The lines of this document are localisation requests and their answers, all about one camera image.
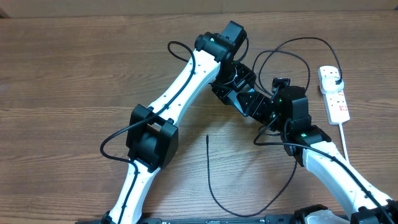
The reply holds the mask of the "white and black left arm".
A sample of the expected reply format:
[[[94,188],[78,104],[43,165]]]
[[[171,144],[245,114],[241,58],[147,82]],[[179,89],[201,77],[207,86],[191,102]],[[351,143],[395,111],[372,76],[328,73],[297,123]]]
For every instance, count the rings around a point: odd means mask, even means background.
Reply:
[[[101,223],[138,223],[150,186],[178,149],[178,127],[195,98],[206,85],[226,105],[246,115],[246,104],[238,96],[253,91],[253,74],[234,56],[247,42],[243,26],[230,21],[222,33],[199,35],[190,59],[171,86],[148,107],[137,105],[127,133],[129,149],[127,176],[115,206],[105,213]]]

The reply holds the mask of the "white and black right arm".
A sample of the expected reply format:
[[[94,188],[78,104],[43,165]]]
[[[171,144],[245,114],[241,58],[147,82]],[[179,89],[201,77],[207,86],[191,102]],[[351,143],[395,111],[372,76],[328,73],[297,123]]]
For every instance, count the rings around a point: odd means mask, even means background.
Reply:
[[[325,185],[351,223],[397,223],[397,202],[372,186],[311,124],[305,88],[287,86],[272,98],[250,90],[238,93],[237,101],[246,114],[280,132],[287,154]]]

